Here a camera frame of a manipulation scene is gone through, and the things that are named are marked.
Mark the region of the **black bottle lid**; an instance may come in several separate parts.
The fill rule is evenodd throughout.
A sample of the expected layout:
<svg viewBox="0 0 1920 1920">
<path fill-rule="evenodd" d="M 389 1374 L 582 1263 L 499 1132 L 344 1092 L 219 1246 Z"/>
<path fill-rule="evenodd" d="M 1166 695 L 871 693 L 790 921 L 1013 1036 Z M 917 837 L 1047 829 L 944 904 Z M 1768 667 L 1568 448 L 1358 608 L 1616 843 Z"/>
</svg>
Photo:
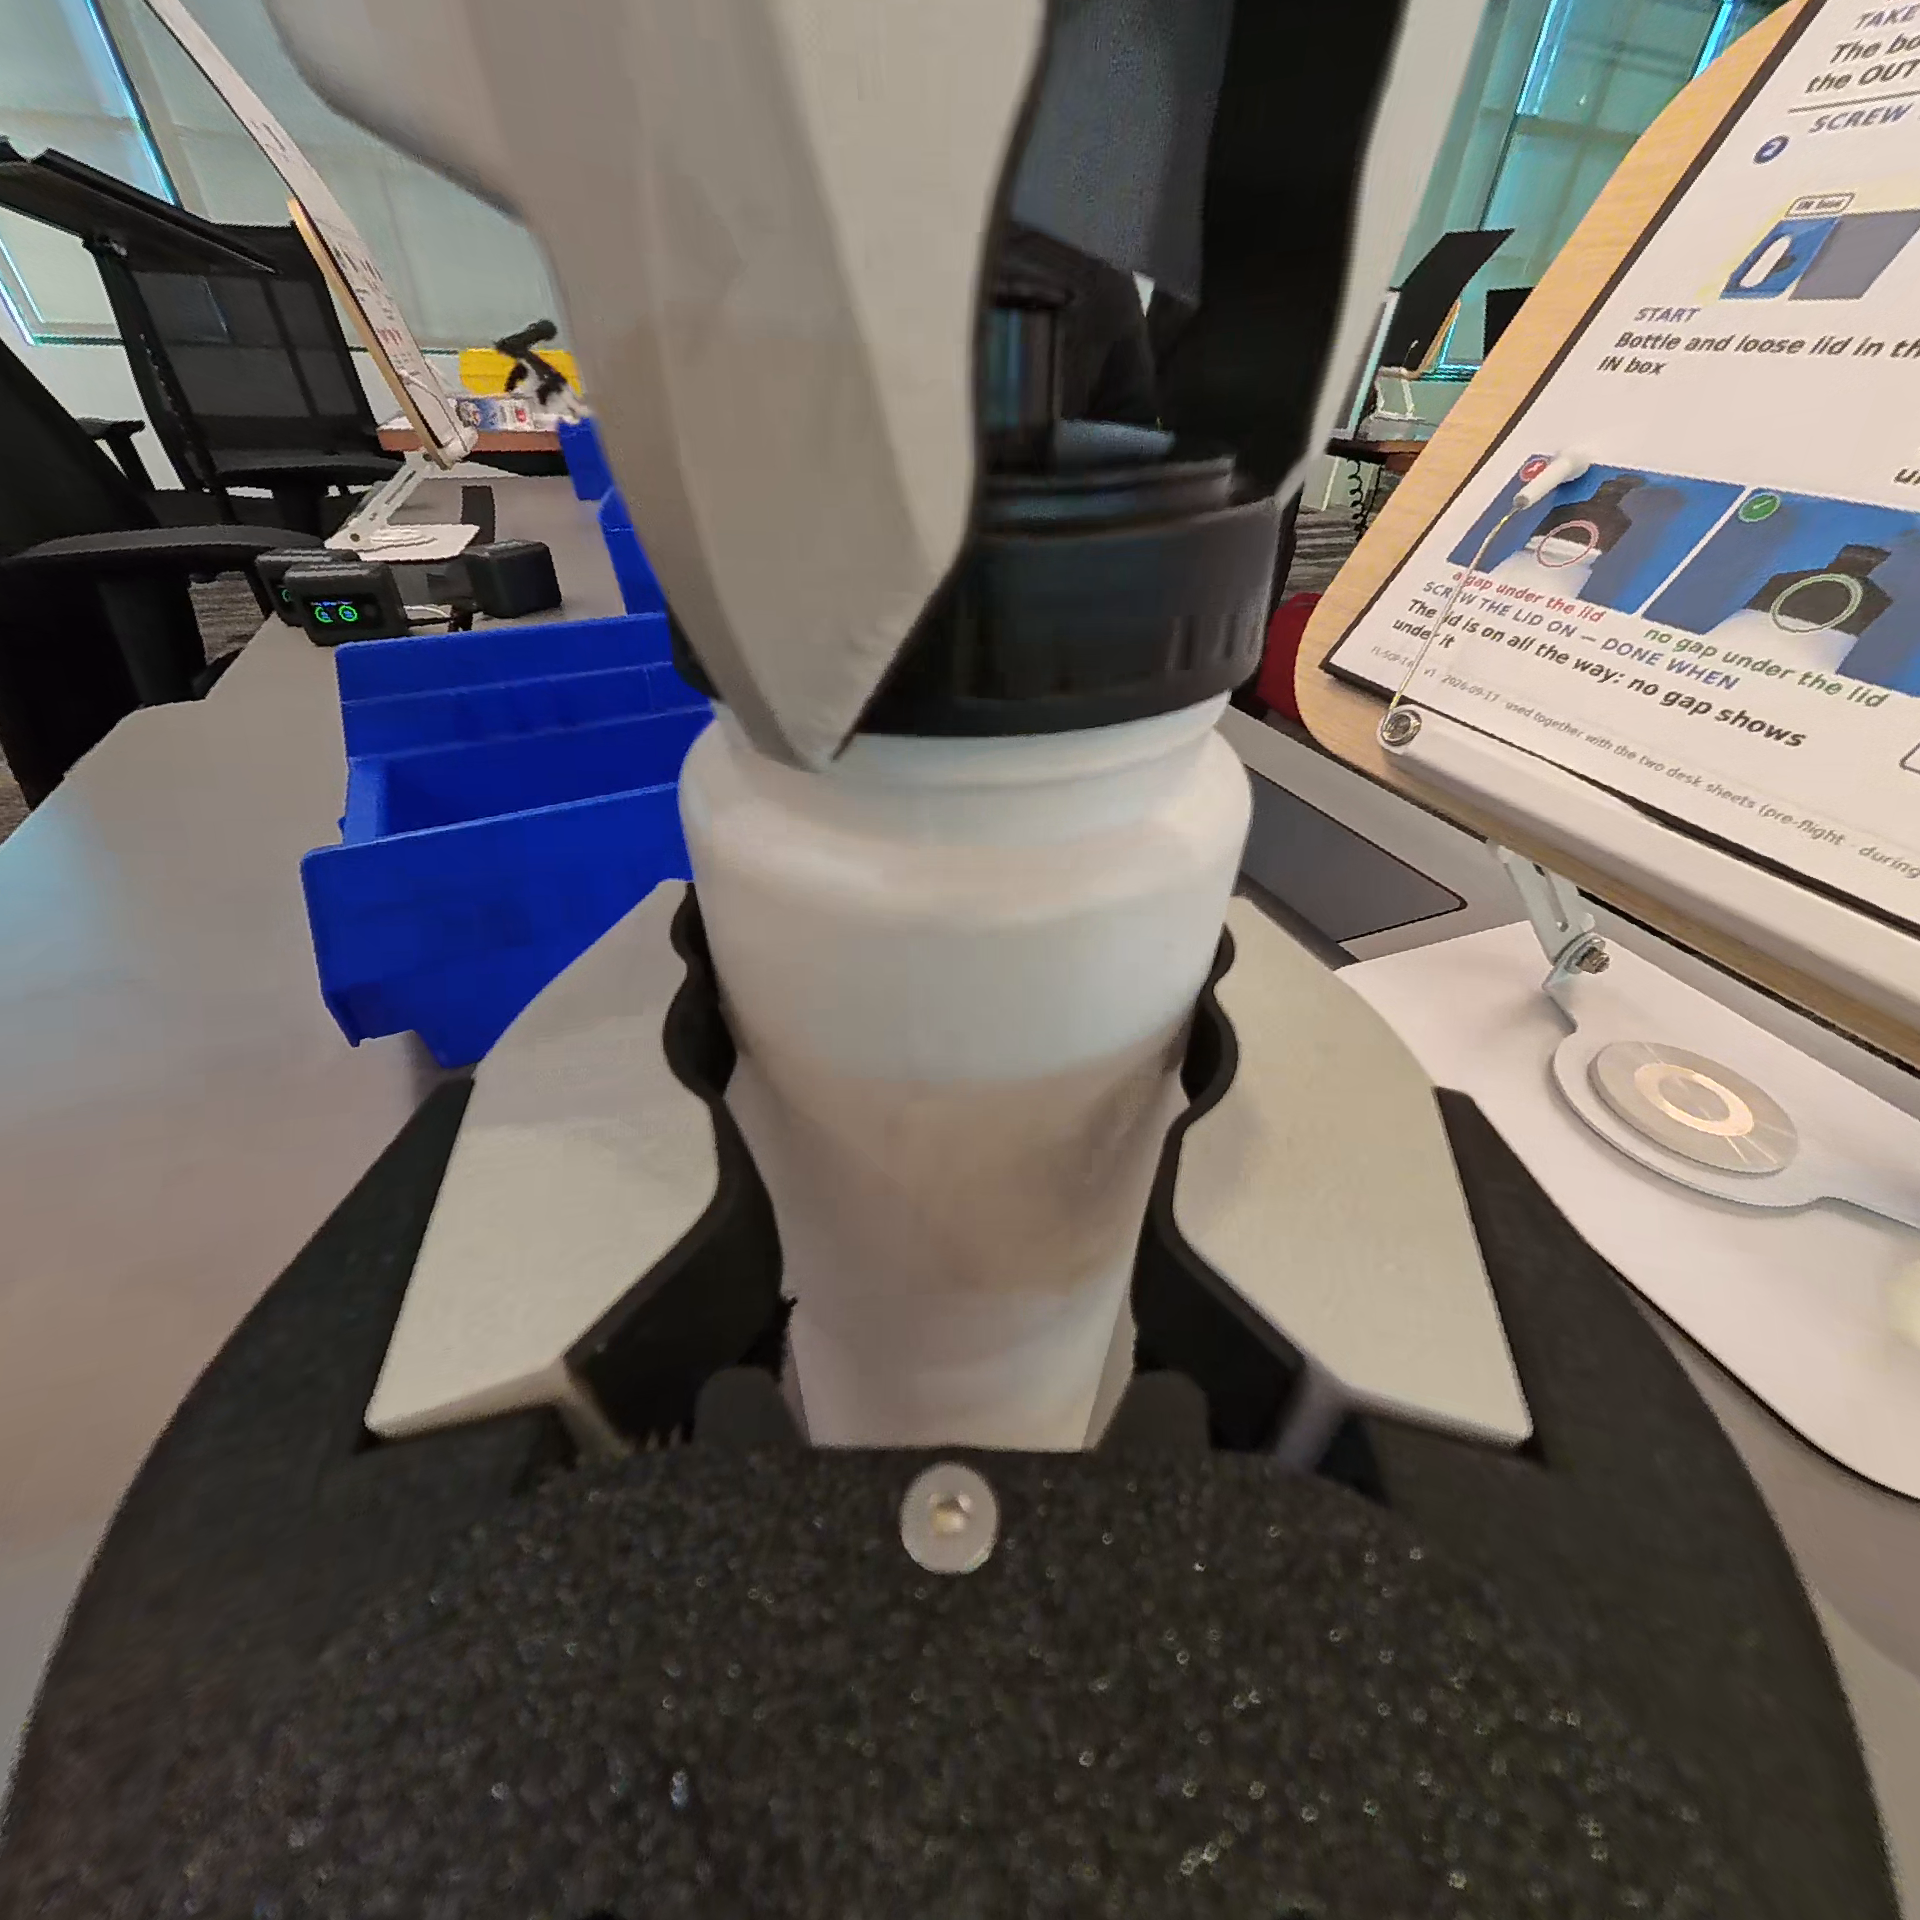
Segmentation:
<svg viewBox="0 0 1920 1920">
<path fill-rule="evenodd" d="M 1231 693 L 1263 646 L 1279 502 L 1217 441 L 1063 420 L 990 463 L 975 528 L 863 735 L 1053 735 Z"/>
</svg>

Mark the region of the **blue plastic bin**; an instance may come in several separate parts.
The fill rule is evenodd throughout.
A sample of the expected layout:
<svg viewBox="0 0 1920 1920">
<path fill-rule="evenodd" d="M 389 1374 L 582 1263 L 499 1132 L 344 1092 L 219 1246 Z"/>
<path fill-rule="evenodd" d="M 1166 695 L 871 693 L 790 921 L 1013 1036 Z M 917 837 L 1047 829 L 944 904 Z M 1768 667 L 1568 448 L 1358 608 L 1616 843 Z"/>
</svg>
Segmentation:
<svg viewBox="0 0 1920 1920">
<path fill-rule="evenodd" d="M 641 550 L 633 515 L 616 489 L 594 420 L 586 415 L 558 417 L 555 433 L 573 494 L 592 510 L 603 537 L 624 611 L 662 614 L 664 593 Z"/>
<path fill-rule="evenodd" d="M 689 880 L 681 766 L 707 699 L 664 612 L 358 640 L 334 653 L 338 839 L 302 857 L 350 1044 L 474 1065 L 657 884 Z"/>
</svg>

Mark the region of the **white plastic bottle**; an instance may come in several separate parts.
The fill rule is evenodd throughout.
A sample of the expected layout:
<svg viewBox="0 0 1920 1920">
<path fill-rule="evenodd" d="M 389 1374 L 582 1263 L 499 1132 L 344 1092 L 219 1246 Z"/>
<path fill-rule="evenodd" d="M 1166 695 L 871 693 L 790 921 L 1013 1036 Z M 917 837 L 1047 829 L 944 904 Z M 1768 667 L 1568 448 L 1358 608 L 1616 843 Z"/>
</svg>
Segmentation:
<svg viewBox="0 0 1920 1920">
<path fill-rule="evenodd" d="M 718 711 L 678 797 L 807 1436 L 1079 1449 L 1249 827 L 1224 697 L 1034 735 Z"/>
</svg>

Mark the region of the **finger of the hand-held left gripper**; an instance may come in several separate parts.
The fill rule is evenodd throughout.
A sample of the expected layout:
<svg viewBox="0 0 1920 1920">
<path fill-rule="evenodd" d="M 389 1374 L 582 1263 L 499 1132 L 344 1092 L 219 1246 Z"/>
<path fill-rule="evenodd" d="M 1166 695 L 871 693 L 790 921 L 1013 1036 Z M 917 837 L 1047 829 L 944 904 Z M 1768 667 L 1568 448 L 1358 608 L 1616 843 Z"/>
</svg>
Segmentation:
<svg viewBox="0 0 1920 1920">
<path fill-rule="evenodd" d="M 269 4 L 311 89 L 537 243 L 667 606 L 819 771 L 958 559 L 1047 7 Z"/>
<path fill-rule="evenodd" d="M 1399 262 L 1481 7 L 1235 1 L 1207 143 L 1184 433 L 1287 496 Z"/>
</svg>

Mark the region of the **black mesh office chair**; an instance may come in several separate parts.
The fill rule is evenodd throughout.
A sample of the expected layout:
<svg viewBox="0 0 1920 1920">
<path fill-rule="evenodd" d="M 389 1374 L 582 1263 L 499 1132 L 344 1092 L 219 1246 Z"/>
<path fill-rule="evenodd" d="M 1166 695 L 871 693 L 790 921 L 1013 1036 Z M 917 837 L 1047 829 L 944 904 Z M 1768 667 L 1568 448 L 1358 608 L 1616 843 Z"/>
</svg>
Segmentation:
<svg viewBox="0 0 1920 1920">
<path fill-rule="evenodd" d="M 302 555 L 397 463 L 335 301 L 295 225 L 215 224 L 130 183 L 5 143 L 5 211 L 93 260 L 160 449 L 133 420 L 86 423 L 5 350 L 1 742 L 27 808 L 130 712 L 219 677 L 191 588 Z"/>
</svg>

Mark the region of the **black background document stand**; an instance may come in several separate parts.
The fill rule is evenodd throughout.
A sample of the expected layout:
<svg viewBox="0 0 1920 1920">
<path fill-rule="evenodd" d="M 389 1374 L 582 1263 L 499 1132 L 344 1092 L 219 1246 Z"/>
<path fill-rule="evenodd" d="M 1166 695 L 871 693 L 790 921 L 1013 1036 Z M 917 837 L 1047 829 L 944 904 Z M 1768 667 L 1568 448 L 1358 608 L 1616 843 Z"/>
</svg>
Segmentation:
<svg viewBox="0 0 1920 1920">
<path fill-rule="evenodd" d="M 1409 388 L 1438 364 L 1470 280 L 1511 237 L 1513 228 L 1443 230 L 1390 293 L 1373 358 L 1369 415 L 1409 420 Z"/>
</svg>

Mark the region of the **printed instruction sheet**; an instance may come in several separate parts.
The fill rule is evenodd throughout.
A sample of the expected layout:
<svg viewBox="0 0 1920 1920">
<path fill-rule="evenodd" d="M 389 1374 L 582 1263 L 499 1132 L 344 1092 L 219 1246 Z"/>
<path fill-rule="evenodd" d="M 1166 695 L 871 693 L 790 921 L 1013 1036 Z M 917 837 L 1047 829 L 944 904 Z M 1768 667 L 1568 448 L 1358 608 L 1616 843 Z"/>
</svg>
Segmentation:
<svg viewBox="0 0 1920 1920">
<path fill-rule="evenodd" d="M 1915 923 L 1915 4 L 1811 4 L 1336 677 Z"/>
</svg>

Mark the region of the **small black box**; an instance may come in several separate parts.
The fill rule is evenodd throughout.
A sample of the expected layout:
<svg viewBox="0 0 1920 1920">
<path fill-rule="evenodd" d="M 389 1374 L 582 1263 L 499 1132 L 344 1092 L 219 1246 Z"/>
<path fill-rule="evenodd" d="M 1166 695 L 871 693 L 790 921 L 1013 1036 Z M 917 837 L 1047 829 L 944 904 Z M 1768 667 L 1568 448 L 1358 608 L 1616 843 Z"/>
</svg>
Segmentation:
<svg viewBox="0 0 1920 1920">
<path fill-rule="evenodd" d="M 473 541 L 445 567 L 450 606 L 491 620 L 555 612 L 563 590 L 553 550 L 537 539 Z"/>
</svg>

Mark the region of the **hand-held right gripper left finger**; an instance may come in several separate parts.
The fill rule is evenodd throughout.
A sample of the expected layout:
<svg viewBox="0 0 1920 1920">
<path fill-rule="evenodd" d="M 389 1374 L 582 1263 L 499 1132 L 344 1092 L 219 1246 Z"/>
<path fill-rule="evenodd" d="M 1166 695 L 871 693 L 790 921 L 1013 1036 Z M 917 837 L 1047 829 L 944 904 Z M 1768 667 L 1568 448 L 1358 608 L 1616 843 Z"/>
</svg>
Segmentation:
<svg viewBox="0 0 1920 1920">
<path fill-rule="evenodd" d="M 723 1372 L 779 1377 L 781 1246 L 733 1067 L 698 902 L 669 880 L 474 1067 L 367 1403 L 376 1440 L 544 1411 L 619 1453 L 689 1433 Z"/>
</svg>

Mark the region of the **black charger with green lights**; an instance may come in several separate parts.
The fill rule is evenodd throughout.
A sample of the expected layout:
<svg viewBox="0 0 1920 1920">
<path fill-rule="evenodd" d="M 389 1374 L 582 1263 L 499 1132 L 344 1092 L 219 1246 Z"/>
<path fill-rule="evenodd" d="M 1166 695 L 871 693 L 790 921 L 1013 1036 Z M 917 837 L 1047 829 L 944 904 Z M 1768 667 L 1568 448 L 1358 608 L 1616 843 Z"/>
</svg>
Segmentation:
<svg viewBox="0 0 1920 1920">
<path fill-rule="evenodd" d="M 414 628 L 394 567 L 328 548 L 273 548 L 256 557 L 253 575 L 271 612 L 318 646 L 393 640 Z"/>
</svg>

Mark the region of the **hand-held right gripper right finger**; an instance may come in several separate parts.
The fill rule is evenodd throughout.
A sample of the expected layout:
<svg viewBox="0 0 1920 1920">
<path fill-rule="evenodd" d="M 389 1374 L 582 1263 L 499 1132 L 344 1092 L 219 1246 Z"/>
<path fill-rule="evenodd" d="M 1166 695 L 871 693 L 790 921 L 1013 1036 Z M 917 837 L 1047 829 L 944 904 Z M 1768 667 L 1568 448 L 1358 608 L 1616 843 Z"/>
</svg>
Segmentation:
<svg viewBox="0 0 1920 1920">
<path fill-rule="evenodd" d="M 1378 1009 L 1235 895 L 1135 1247 L 1135 1375 L 1215 1451 L 1317 1468 L 1351 1416 L 1518 1451 L 1520 1367 L 1439 1095 Z"/>
</svg>

